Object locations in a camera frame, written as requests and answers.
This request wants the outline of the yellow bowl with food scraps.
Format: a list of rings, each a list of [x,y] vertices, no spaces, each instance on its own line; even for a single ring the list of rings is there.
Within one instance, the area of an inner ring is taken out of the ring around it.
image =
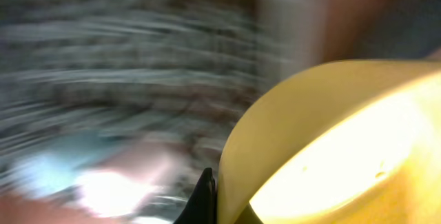
[[[339,61],[257,100],[220,159],[219,223],[439,223],[440,64]]]

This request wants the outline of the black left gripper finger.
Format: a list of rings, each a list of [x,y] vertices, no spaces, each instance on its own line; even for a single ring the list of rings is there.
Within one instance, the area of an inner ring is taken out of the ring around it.
[[[207,167],[174,224],[216,224],[216,212],[216,182],[213,169]]]

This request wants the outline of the pink plastic cup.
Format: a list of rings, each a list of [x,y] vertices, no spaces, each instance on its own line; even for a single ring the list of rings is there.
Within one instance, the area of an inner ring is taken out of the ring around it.
[[[187,164],[185,153],[176,145],[132,144],[78,175],[77,203],[99,218],[133,214],[167,192]]]

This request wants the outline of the grey plastic dishwasher rack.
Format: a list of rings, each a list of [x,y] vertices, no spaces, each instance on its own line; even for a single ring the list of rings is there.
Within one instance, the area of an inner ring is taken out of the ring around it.
[[[246,109],[315,61],[321,3],[1,0],[1,222],[174,223]],[[13,189],[13,160],[90,130],[121,150],[176,145],[185,172],[135,213],[110,218],[83,209],[74,186],[40,199]]]

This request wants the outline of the blue plastic cup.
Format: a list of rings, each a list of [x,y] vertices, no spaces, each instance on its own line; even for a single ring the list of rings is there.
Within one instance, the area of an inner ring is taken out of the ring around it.
[[[26,198],[46,198],[70,189],[83,171],[123,147],[121,140],[91,130],[66,134],[13,160],[9,178]]]

